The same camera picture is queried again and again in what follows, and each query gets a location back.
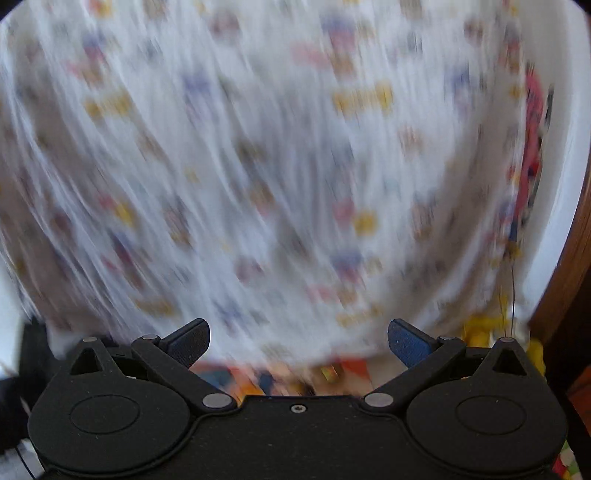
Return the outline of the yellow plastic bowl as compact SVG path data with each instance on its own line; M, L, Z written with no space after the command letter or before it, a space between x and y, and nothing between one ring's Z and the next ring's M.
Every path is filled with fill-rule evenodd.
M519 331L504 316L475 314L465 321L461 330L461 338L469 347L489 348L502 337L510 337L518 340L525 348L526 355L534 367L542 376L546 375L546 365L543 360L544 347L542 343L532 338L529 331Z

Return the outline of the colourful cartoon table mat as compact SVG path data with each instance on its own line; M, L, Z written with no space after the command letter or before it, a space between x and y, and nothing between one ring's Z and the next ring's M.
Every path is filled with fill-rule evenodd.
M197 362L190 371L236 401L247 396L362 397L405 371L398 359L346 359L312 367L266 368Z

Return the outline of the white cartoon print cloth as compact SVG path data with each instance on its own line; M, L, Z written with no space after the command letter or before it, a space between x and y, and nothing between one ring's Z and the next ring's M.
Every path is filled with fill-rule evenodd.
M515 1L25 1L1 23L1 249L53 333L194 318L311 365L483 311L525 200Z

